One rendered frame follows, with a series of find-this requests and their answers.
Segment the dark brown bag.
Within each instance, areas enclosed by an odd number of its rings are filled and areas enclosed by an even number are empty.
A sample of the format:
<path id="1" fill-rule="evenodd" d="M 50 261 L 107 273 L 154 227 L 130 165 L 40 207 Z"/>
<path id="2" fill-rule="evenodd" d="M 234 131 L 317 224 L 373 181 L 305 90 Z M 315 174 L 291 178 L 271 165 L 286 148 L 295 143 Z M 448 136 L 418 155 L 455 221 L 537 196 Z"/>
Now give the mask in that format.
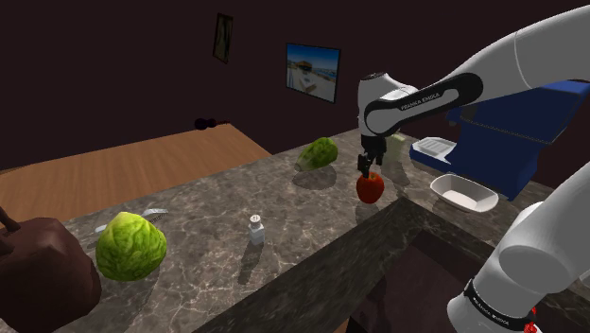
<path id="1" fill-rule="evenodd" d="M 18 333 L 53 333 L 92 311 L 93 260 L 54 218 L 17 222 L 0 207 L 0 319 Z"/>

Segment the small green lettuce head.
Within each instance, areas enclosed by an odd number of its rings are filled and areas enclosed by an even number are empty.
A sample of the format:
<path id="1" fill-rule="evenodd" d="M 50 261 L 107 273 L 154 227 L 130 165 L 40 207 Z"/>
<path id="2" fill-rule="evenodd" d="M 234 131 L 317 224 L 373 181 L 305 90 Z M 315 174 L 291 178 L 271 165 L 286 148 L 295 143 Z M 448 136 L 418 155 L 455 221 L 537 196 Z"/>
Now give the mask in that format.
<path id="1" fill-rule="evenodd" d="M 297 171 L 311 171 L 326 167 L 338 158 L 338 146 L 328 138 L 321 137 L 307 146 L 297 159 Z"/>

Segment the red apple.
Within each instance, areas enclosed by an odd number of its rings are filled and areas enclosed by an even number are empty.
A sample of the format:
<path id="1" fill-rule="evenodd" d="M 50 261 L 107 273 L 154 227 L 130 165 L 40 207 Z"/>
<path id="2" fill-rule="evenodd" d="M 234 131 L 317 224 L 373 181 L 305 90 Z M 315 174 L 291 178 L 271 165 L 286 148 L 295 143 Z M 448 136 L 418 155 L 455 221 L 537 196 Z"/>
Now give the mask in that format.
<path id="1" fill-rule="evenodd" d="M 367 204 L 377 202 L 385 189 L 384 181 L 375 172 L 370 172 L 368 177 L 361 175 L 356 181 L 356 193 L 358 198 Z"/>

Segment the silver kitchen utensil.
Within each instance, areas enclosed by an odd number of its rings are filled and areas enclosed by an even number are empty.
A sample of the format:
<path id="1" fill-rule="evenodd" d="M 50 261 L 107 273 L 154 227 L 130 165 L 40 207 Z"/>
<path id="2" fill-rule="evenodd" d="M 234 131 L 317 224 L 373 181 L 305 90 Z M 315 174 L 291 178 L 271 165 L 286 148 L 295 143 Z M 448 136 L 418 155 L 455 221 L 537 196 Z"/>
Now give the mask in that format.
<path id="1" fill-rule="evenodd" d="M 161 219 L 162 217 L 164 217 L 167 213 L 168 213 L 168 211 L 166 209 L 153 208 L 153 209 L 145 210 L 141 214 L 141 217 L 144 219 L 147 219 L 149 222 L 156 222 L 159 219 Z M 95 232 L 99 234 L 99 233 L 103 232 L 106 229 L 106 227 L 107 227 L 106 224 L 96 227 Z"/>

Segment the white salt shaker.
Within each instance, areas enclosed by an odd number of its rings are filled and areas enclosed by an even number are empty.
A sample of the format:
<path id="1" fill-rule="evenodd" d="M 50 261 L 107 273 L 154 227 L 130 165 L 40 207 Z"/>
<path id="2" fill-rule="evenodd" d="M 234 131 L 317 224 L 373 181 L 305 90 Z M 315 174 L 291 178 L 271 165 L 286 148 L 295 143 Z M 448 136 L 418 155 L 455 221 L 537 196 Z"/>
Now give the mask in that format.
<path id="1" fill-rule="evenodd" d="M 250 217 L 248 228 L 252 245 L 258 245 L 265 241 L 265 227 L 262 224 L 261 217 L 259 215 L 252 215 Z"/>

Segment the pale green cup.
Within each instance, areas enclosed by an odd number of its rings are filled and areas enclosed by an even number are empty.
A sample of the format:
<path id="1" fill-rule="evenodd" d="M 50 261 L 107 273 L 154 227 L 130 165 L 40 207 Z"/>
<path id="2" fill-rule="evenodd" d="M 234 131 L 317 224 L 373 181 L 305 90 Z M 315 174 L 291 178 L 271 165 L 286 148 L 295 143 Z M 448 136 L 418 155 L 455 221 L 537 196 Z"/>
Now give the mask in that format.
<path id="1" fill-rule="evenodd" d="M 399 134 L 393 134 L 387 138 L 387 152 L 384 159 L 389 162 L 399 162 L 403 152 L 406 138 Z"/>

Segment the beach wall picture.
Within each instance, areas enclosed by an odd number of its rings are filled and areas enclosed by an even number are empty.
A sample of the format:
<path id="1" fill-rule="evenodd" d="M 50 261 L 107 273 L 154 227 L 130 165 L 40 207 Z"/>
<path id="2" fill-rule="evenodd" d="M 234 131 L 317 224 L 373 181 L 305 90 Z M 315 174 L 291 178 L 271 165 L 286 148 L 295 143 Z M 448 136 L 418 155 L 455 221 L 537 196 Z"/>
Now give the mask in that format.
<path id="1" fill-rule="evenodd" d="M 332 47 L 286 44 L 286 87 L 334 104 L 341 51 Z"/>

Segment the blue coffee machine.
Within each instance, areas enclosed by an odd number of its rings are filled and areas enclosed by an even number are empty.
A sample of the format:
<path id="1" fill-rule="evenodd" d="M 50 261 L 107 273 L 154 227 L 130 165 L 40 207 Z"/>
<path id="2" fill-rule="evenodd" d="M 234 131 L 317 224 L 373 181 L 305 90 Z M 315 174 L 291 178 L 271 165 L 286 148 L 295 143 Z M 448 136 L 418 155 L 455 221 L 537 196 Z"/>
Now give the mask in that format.
<path id="1" fill-rule="evenodd" d="M 458 142 L 426 137 L 411 160 L 484 185 L 512 201 L 537 170 L 540 151 L 564 132 L 590 95 L 590 82 L 564 80 L 449 111 Z"/>

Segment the dark framed wall picture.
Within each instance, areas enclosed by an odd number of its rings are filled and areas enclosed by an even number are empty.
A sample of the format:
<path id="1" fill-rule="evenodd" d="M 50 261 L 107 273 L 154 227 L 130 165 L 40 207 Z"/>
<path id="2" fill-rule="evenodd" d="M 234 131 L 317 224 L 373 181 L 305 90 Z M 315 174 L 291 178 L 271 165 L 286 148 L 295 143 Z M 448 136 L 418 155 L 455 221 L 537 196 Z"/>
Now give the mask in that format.
<path id="1" fill-rule="evenodd" d="M 231 38 L 233 33 L 234 19 L 222 13 L 217 15 L 216 33 L 214 38 L 213 56 L 218 60 L 227 63 Z"/>

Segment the wooden table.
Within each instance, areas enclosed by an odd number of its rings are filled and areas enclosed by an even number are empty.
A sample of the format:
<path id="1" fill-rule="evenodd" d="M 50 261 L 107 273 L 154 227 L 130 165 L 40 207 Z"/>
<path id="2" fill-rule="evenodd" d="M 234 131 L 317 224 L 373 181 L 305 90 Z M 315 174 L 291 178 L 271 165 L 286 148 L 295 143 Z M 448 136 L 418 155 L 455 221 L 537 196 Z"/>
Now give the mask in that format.
<path id="1" fill-rule="evenodd" d="M 187 131 L 0 173 L 0 207 L 66 221 L 269 156 L 230 124 Z"/>

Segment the white oval dish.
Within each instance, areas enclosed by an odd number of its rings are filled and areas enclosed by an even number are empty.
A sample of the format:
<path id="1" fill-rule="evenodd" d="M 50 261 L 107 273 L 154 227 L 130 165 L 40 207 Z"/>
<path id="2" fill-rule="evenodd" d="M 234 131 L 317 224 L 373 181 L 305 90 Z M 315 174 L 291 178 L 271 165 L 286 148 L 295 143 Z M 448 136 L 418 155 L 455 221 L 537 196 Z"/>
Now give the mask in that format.
<path id="1" fill-rule="evenodd" d="M 499 202 L 493 190 L 452 173 L 436 178 L 430 189 L 443 201 L 465 212 L 488 212 Z"/>

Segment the dark red rounded object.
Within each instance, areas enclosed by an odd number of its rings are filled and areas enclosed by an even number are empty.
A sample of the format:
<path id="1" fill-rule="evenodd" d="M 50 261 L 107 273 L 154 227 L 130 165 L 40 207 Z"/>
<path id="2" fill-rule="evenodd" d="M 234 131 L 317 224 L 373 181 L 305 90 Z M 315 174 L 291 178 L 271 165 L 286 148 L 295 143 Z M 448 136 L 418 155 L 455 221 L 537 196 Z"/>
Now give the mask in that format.
<path id="1" fill-rule="evenodd" d="M 224 125 L 224 124 L 229 124 L 229 123 L 230 123 L 229 120 L 220 120 L 220 121 L 217 121 L 214 118 L 208 118 L 208 119 L 198 118 L 198 119 L 195 120 L 194 126 L 195 126 L 195 129 L 196 130 L 204 131 L 204 130 L 209 129 L 209 128 L 215 128 L 216 126 Z"/>

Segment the large green lettuce head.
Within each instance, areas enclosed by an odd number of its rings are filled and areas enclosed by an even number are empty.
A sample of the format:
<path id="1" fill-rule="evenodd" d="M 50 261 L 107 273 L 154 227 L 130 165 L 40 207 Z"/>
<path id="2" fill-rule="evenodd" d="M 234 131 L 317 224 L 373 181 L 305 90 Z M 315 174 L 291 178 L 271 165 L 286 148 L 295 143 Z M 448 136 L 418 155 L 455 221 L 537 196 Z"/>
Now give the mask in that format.
<path id="1" fill-rule="evenodd" d="M 118 213 L 97 240 L 95 262 L 115 281 L 137 281 L 150 275 L 166 256 L 165 234 L 144 217 Z"/>

